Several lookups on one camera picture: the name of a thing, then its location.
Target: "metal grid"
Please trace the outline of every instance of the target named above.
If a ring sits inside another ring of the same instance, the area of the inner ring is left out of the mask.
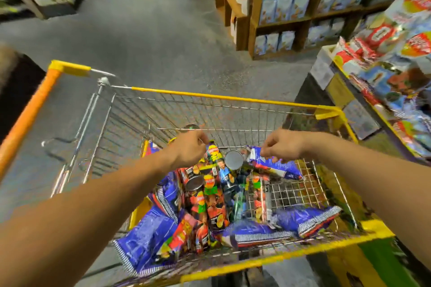
[[[91,157],[80,156],[80,145],[85,130],[91,121],[96,104],[103,103],[105,120],[100,127]],[[156,91],[133,91],[123,86],[109,86],[100,83],[98,92],[92,96],[75,141],[77,146],[72,159],[64,161],[63,170],[57,177],[53,194],[62,191],[67,184],[70,172],[79,164],[84,171],[82,182],[98,178],[106,172],[116,170],[126,161],[141,156],[143,141],[153,140],[164,147],[175,137],[178,130],[186,124],[195,123],[202,127],[210,139],[214,139],[225,153],[241,149],[246,145],[261,145],[273,130],[280,126],[295,130],[326,131],[342,135],[333,130],[332,119],[317,121],[315,108],[260,103],[246,100],[226,100],[204,96],[188,96]],[[325,192],[320,183],[313,161],[298,160],[303,181],[272,182],[272,208],[288,207],[296,204],[309,204],[315,207],[328,205]],[[334,174],[331,179],[337,180]],[[251,214],[253,196],[249,195]],[[332,231],[319,234],[306,241],[281,241],[247,250],[213,250],[196,255],[188,254],[180,259],[176,268],[157,273],[153,277],[140,279],[151,284],[159,279],[169,279],[227,263],[235,263],[255,256],[267,256],[278,252],[302,249],[316,243],[349,238],[344,232],[337,232],[335,224]]]

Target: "person's right arm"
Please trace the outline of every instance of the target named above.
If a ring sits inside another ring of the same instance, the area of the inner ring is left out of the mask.
[[[348,185],[431,269],[431,168],[391,157],[320,132],[278,129],[262,157],[283,161],[310,157],[340,174]]]

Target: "forearm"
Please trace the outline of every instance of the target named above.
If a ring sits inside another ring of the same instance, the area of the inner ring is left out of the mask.
[[[157,152],[3,224],[1,284],[74,285],[172,165],[167,150]]]
[[[431,168],[341,138],[311,133],[312,156],[342,176],[412,252],[431,268]]]

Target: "gray floor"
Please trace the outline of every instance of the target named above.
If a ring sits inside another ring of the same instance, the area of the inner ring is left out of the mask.
[[[294,100],[317,54],[251,61],[234,51],[214,0],[85,0],[77,15],[2,23],[0,39],[42,68],[60,59],[116,73],[128,85],[285,101]],[[49,195],[59,164],[47,159],[40,142],[73,136],[95,87],[89,79],[59,80],[2,183],[0,221]],[[96,136],[90,131],[88,140]],[[107,250],[93,268],[114,262]],[[315,286],[305,259],[280,265],[289,278],[281,267],[267,268],[280,286]],[[123,274],[118,269],[80,285],[102,286]]]

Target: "person's left hand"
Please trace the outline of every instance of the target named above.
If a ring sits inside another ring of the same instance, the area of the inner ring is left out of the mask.
[[[200,129],[178,134],[177,138],[168,145],[166,150],[174,160],[173,166],[188,168],[196,165],[207,151],[209,144],[207,135]]]

